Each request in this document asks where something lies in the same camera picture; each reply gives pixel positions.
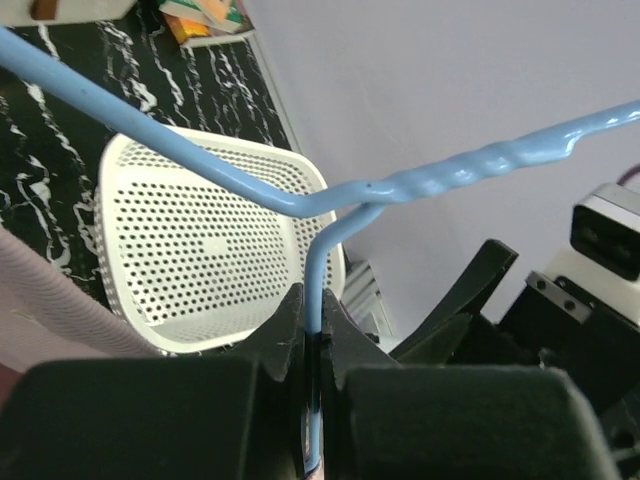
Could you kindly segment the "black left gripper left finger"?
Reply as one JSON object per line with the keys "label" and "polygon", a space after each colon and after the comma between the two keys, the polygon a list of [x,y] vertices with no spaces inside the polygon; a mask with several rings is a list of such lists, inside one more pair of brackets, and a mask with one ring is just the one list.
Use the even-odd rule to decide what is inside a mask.
{"label": "black left gripper left finger", "polygon": [[302,288],[231,350],[56,361],[1,412],[5,479],[300,479]]}

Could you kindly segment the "pink tank top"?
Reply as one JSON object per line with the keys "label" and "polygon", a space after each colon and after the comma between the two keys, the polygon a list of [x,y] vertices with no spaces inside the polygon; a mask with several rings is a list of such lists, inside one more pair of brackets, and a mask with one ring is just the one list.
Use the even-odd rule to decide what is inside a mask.
{"label": "pink tank top", "polygon": [[159,356],[124,320],[6,229],[1,230],[1,364]]}

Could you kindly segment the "white drawer unit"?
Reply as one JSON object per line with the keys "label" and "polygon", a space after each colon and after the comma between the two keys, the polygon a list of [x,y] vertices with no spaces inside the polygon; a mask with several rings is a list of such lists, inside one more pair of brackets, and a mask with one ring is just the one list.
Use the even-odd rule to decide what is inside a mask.
{"label": "white drawer unit", "polygon": [[24,27],[116,20],[135,4],[135,0],[1,0],[1,24]]}

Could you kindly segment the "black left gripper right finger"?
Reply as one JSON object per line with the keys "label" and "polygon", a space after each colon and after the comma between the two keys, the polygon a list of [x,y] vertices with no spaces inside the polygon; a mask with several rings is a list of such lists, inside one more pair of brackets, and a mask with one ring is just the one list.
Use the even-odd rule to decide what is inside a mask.
{"label": "black left gripper right finger", "polygon": [[563,373],[396,362],[323,299],[329,479],[617,479],[599,422]]}

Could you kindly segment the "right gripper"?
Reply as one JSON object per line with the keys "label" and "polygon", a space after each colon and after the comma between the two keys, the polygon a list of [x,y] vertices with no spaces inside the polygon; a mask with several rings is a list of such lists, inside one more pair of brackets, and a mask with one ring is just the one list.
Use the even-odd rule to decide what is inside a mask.
{"label": "right gripper", "polygon": [[589,400],[619,465],[639,462],[639,328],[575,282],[532,272],[498,324],[481,310],[517,259],[489,239],[419,327],[400,363],[522,365],[568,374]]}

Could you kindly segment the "blue wire hanger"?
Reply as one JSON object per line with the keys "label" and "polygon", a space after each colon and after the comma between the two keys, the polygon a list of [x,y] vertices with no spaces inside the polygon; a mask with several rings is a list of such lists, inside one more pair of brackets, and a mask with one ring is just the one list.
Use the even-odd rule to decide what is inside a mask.
{"label": "blue wire hanger", "polygon": [[271,211],[294,218],[316,217],[350,207],[312,241],[305,262],[305,330],[310,348],[319,348],[321,288],[329,251],[370,225],[389,205],[435,197],[482,180],[569,157],[579,140],[639,119],[632,101],[556,124],[519,138],[491,143],[447,159],[396,172],[378,181],[349,181],[300,196],[279,190],[221,160],[99,87],[64,63],[1,30],[1,65],[41,86],[118,133],[147,146],[185,169]]}

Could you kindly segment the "black marble mat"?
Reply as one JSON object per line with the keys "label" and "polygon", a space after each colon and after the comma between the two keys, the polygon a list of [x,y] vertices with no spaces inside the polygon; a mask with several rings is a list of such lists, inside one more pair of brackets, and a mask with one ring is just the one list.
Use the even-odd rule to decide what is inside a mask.
{"label": "black marble mat", "polygon": [[[247,43],[178,47],[158,19],[24,28],[20,36],[156,120],[288,146]],[[102,123],[1,75],[1,224],[99,302],[93,242]]]}

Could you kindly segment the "white perforated basket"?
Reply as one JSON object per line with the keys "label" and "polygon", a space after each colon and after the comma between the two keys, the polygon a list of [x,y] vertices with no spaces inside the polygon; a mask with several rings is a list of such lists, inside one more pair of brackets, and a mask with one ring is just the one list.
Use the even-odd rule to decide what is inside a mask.
{"label": "white perforated basket", "polygon": [[242,341],[302,281],[311,241],[335,218],[270,211],[118,134],[94,210],[110,308],[167,353]]}

